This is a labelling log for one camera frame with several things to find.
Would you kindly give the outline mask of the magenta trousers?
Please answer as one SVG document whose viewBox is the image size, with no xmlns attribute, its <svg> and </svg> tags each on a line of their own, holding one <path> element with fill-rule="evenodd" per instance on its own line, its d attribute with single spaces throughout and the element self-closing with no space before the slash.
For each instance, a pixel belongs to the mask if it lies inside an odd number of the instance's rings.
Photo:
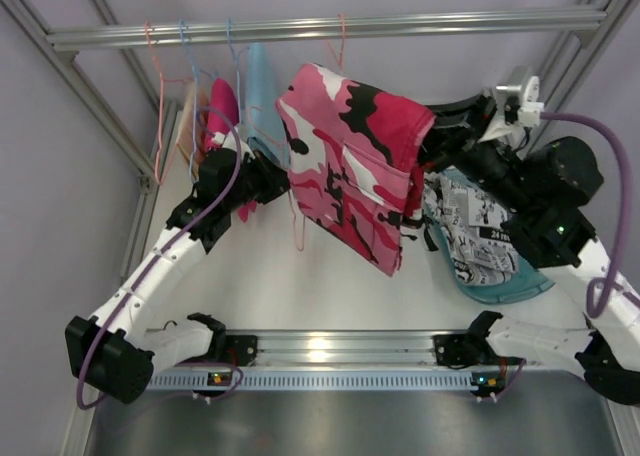
<svg viewBox="0 0 640 456">
<path fill-rule="evenodd" d="M 210 150 L 212 150 L 209 148 L 207 140 L 208 137 L 212 136 L 215 132 L 221 132 L 223 134 L 229 133 L 233 137 L 231 128 L 234 128 L 238 133 L 241 133 L 235 93 L 231 86 L 222 78 L 217 78 L 212 83 L 209 98 L 209 107 L 210 110 L 205 116 L 205 153 L 208 153 Z M 236 148 L 234 137 L 233 142 L 226 148 Z"/>
</svg>

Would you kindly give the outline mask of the blue hanger of magenta trousers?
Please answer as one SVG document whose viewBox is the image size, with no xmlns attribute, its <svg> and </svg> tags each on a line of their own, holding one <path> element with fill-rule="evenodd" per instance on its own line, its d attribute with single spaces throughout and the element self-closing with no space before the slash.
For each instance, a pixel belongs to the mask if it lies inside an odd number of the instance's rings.
<svg viewBox="0 0 640 456">
<path fill-rule="evenodd" d="M 198 66 L 193 51 L 190 47 L 191 39 L 186 36 L 187 24 L 184 20 L 179 22 L 179 36 L 181 46 L 187 57 L 190 69 L 192 81 L 188 84 L 187 95 L 182 112 L 182 119 L 180 121 L 178 130 L 178 149 L 184 157 L 187 166 L 190 181 L 195 183 L 198 179 L 196 155 L 199 151 L 199 139 L 197 136 L 197 110 L 200 106 L 199 103 L 199 77 L 204 75 L 205 77 L 213 80 L 215 73 L 203 71 Z"/>
</svg>

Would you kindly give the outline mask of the newspaper print trousers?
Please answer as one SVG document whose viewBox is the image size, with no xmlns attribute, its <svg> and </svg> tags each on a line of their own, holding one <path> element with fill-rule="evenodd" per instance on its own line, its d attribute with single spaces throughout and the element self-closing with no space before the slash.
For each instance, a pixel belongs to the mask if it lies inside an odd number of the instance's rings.
<svg viewBox="0 0 640 456">
<path fill-rule="evenodd" d="M 494 286 L 519 272 L 519 256 L 502 229 L 508 211 L 462 173 L 425 175 L 423 203 L 445 238 L 460 283 Z"/>
</svg>

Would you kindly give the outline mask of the teal plastic bin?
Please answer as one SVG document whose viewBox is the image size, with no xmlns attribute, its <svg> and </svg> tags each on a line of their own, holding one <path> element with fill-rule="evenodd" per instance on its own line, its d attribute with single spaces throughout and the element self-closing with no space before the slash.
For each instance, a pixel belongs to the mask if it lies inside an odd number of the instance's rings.
<svg viewBox="0 0 640 456">
<path fill-rule="evenodd" d="M 458 281 L 454 274 L 453 263 L 448 253 L 445 238 L 436 222 L 424 209 L 423 195 L 422 208 L 427 227 L 424 231 L 424 240 L 431 251 L 441 250 L 452 272 L 454 281 L 459 289 L 467 297 L 489 305 L 513 304 L 534 298 L 553 287 L 553 282 L 539 271 L 535 270 L 522 256 L 519 256 L 519 272 L 508 282 L 494 286 L 465 286 Z"/>
</svg>

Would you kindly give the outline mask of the light blue trousers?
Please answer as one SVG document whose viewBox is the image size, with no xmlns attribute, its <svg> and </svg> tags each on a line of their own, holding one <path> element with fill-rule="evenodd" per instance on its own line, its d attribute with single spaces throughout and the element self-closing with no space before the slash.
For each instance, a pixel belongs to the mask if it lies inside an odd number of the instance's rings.
<svg viewBox="0 0 640 456">
<path fill-rule="evenodd" d="M 249 148 L 281 169 L 289 166 L 284 125 L 276 108 L 279 97 L 275 74 L 262 43 L 248 47 L 245 117 Z"/>
</svg>

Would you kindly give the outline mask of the aluminium hanging rail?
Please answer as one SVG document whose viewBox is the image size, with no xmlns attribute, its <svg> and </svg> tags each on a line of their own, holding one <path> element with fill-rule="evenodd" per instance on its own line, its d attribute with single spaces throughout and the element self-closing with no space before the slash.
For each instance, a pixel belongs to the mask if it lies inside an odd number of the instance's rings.
<svg viewBox="0 0 640 456">
<path fill-rule="evenodd" d="M 376 17 L 323 17 L 223 23 L 56 28 L 46 41 L 60 52 L 146 46 L 445 36 L 474 33 L 594 31 L 607 17 L 591 5 Z"/>
</svg>

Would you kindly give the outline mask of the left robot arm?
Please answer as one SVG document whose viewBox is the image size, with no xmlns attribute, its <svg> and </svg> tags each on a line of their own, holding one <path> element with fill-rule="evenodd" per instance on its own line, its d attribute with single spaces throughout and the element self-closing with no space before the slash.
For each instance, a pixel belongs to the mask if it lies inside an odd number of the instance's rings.
<svg viewBox="0 0 640 456">
<path fill-rule="evenodd" d="M 268 204 L 288 189 L 286 171 L 264 156 L 234 149 L 208 153 L 189 196 L 129 279 L 89 317 L 76 316 L 66 326 L 80 408 L 89 406 L 82 400 L 85 386 L 130 404 L 164 370 L 192 358 L 225 361 L 226 327 L 210 315 L 193 313 L 165 330 L 150 325 L 178 283 L 230 229 L 236 210 Z"/>
</svg>

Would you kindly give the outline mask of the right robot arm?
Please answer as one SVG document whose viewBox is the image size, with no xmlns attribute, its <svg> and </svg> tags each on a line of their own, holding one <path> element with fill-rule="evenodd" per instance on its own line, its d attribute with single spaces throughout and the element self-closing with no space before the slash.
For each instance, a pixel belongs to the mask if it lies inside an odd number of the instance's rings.
<svg viewBox="0 0 640 456">
<path fill-rule="evenodd" d="M 639 327 L 636 293 L 617 280 L 619 256 L 607 256 L 581 212 L 603 184 L 590 147 L 575 137 L 547 144 L 526 158 L 489 142 L 495 101 L 477 96 L 435 108 L 436 122 L 419 159 L 430 174 L 455 167 L 511 210 L 503 224 L 518 253 L 586 309 L 583 330 L 560 330 L 484 311 L 463 333 L 435 340 L 437 362 L 452 370 L 500 359 L 538 361 L 583 379 L 601 396 L 639 402 Z M 589 271 L 607 258 L 605 275 Z"/>
</svg>

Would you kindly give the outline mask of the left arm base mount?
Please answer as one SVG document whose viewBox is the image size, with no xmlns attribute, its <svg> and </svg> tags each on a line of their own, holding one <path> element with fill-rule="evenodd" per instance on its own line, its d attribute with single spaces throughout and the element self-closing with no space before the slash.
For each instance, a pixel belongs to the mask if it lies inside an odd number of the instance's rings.
<svg viewBox="0 0 640 456">
<path fill-rule="evenodd" d="M 229 334 L 215 336 L 207 353 L 181 362 L 181 365 L 225 363 L 237 367 L 251 366 L 258 353 L 259 338 L 253 334 Z"/>
</svg>

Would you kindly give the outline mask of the peach striped trousers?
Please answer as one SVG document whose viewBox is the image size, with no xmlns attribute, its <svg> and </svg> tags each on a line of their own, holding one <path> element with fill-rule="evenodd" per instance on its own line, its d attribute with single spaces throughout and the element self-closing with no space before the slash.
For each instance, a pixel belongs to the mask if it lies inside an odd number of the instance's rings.
<svg viewBox="0 0 640 456">
<path fill-rule="evenodd" d="M 208 104 L 206 92 L 195 82 L 189 83 L 178 127 L 177 147 L 187 163 L 192 181 L 196 180 L 199 163 L 205 154 L 202 126 L 206 124 L 206 118 L 198 115 L 198 110 Z"/>
</svg>

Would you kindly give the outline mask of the pink camouflage trousers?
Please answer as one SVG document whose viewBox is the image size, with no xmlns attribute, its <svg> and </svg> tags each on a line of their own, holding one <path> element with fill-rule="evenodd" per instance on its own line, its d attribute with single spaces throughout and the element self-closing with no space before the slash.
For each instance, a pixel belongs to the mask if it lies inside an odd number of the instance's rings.
<svg viewBox="0 0 640 456">
<path fill-rule="evenodd" d="M 426 106 L 313 63 L 276 108 L 301 213 L 386 275 L 401 265 L 401 230 L 421 223 Z"/>
</svg>

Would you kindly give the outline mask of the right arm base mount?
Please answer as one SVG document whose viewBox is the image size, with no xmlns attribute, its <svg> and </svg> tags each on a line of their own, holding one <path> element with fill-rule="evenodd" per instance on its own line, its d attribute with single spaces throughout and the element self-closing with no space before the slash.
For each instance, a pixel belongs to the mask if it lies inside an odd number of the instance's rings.
<svg viewBox="0 0 640 456">
<path fill-rule="evenodd" d="M 467 333 L 438 335 L 433 343 L 437 363 L 453 370 L 492 365 L 499 359 L 485 339 Z"/>
</svg>

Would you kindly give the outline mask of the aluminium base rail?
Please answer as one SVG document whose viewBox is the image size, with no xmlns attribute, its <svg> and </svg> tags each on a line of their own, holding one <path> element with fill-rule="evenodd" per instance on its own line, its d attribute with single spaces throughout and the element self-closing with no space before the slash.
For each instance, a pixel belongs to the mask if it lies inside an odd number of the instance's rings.
<svg viewBox="0 0 640 456">
<path fill-rule="evenodd" d="M 566 371 L 585 378 L 590 374 L 618 372 L 623 366 L 609 342 L 594 328 L 557 329 L 519 322 L 491 314 L 474 322 L 467 330 L 429 333 L 422 331 L 249 331 L 226 334 L 253 334 L 259 338 L 258 353 L 251 366 L 440 366 L 433 338 L 467 333 L 486 340 L 499 357 L 496 364 L 528 363 Z M 230 364 L 184 365 L 178 367 L 222 367 Z"/>
</svg>

